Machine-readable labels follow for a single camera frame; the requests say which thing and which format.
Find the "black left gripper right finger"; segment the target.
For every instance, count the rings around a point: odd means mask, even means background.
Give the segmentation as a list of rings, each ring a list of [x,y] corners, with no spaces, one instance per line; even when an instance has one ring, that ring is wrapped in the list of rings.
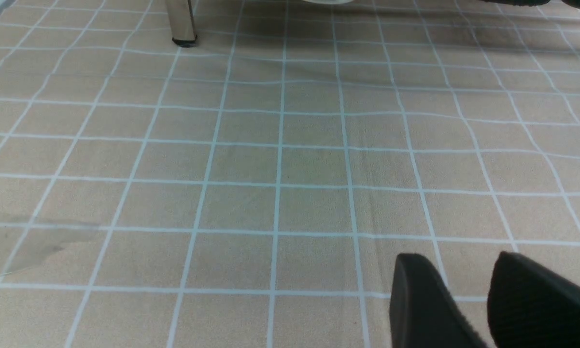
[[[488,293],[498,348],[580,348],[580,286],[514,252],[502,252]]]

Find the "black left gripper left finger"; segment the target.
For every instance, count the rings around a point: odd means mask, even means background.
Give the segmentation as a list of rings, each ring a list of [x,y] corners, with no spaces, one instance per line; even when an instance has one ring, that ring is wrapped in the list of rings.
[[[417,253],[396,256],[389,306],[394,348],[486,348],[432,262]]]

